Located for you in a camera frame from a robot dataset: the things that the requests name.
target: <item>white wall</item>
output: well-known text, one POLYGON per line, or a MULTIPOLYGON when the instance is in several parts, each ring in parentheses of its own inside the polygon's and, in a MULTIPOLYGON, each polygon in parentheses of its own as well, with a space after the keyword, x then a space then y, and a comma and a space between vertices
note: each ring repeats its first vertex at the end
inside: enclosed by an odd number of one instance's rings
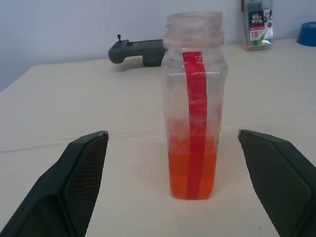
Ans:
MULTIPOLYGON (((226 43, 241 42, 240 0, 221 1, 226 43)), ((104 58, 117 34, 130 40, 162 38, 167 15, 212 10, 218 7, 216 2, 0 0, 0 34, 5 35, 4 42, 0 41, 0 62, 42 64, 104 58), (3 52, 8 48, 17 54, 14 59, 3 52)), ((312 20, 316 21, 316 0, 274 0, 277 38, 295 37, 300 25, 312 20)))

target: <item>white table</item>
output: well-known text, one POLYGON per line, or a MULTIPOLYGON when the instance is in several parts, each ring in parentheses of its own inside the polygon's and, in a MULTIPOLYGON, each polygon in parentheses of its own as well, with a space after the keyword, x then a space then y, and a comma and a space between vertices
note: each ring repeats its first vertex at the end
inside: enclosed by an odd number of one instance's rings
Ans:
POLYGON ((72 140, 110 141, 87 237, 277 237, 252 188, 237 132, 291 141, 316 165, 316 49, 224 46, 229 74, 216 184, 205 201, 171 197, 160 68, 140 58, 32 67, 0 93, 0 229, 72 140))

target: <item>plastic bottle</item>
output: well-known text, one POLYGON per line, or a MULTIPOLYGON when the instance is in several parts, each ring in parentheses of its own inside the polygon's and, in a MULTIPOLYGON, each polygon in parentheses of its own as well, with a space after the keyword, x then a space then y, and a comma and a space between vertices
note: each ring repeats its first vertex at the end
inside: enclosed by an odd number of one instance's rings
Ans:
POLYGON ((228 66, 221 12, 168 17, 163 61, 171 193, 209 198, 215 177, 228 66))

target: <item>game controller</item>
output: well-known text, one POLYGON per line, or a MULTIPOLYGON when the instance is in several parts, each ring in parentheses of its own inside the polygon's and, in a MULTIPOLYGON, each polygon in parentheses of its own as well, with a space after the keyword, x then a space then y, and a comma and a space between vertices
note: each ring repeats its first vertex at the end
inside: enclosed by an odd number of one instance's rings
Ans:
POLYGON ((118 35, 118 41, 109 50, 109 59, 118 64, 127 57, 143 56, 145 67, 160 67, 165 52, 162 39, 130 42, 128 39, 120 40, 118 35))

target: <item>blue bowl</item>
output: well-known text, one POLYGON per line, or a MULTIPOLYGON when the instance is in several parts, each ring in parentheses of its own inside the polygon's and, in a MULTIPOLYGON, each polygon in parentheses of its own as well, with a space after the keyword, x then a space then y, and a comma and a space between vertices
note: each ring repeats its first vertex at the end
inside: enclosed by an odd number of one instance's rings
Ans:
POLYGON ((297 42, 302 45, 316 47, 316 22, 308 22, 302 25, 297 42))

